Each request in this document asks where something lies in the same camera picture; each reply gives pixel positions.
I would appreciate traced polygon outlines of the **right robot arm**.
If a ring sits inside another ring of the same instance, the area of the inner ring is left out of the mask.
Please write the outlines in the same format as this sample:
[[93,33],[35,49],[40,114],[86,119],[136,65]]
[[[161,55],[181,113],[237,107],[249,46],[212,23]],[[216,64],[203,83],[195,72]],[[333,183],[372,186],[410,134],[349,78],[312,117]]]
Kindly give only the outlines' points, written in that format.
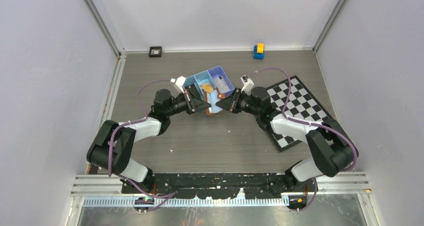
[[341,171],[349,171],[357,162],[358,150],[336,120],[308,121],[286,115],[272,105],[264,87],[253,88],[251,94],[237,88],[216,105],[233,114],[249,113],[255,116],[262,130],[289,136],[308,145],[311,158],[301,160],[285,171],[285,184],[291,191],[299,191],[309,179],[321,175],[334,177]]

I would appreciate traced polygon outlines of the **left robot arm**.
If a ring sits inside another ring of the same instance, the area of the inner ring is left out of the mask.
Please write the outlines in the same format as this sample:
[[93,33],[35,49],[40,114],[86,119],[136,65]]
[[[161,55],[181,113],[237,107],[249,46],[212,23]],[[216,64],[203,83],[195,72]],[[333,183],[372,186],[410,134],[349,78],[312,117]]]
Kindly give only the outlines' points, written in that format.
[[155,183],[153,171],[132,158],[134,143],[162,135],[170,126],[173,115],[193,114],[210,107],[210,103],[188,89],[176,97],[167,89],[158,90],[146,118],[121,123],[106,120],[88,149],[86,160],[107,169],[112,175],[123,177],[141,193],[148,193]]

